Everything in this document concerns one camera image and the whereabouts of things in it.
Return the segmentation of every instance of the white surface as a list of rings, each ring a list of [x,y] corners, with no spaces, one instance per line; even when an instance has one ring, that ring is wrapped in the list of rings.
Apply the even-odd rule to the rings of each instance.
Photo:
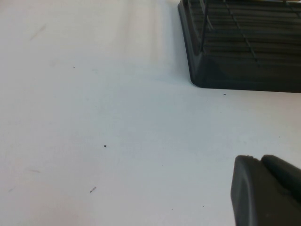
[[[237,155],[301,167],[301,95],[192,85],[177,4],[0,0],[0,225],[233,226]]]

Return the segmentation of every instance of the black plastic base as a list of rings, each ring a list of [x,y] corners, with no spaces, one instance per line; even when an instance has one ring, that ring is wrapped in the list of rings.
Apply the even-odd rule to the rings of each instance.
[[[214,89],[301,92],[301,67],[228,65],[198,53],[200,38],[195,32],[196,25],[189,9],[189,1],[181,0],[178,10],[193,84]]]
[[[301,170],[271,155],[235,159],[231,199],[237,226],[300,226]]]

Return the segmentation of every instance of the dark gray plastic part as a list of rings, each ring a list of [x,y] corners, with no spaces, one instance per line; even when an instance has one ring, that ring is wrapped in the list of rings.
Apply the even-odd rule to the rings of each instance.
[[[294,171],[297,168],[275,156],[264,156],[263,162],[250,156],[235,159],[231,199],[236,225],[300,226],[301,204],[293,195],[296,191],[291,188],[298,190],[301,174]],[[285,174],[279,173],[281,169],[292,175],[294,182],[281,180]]]

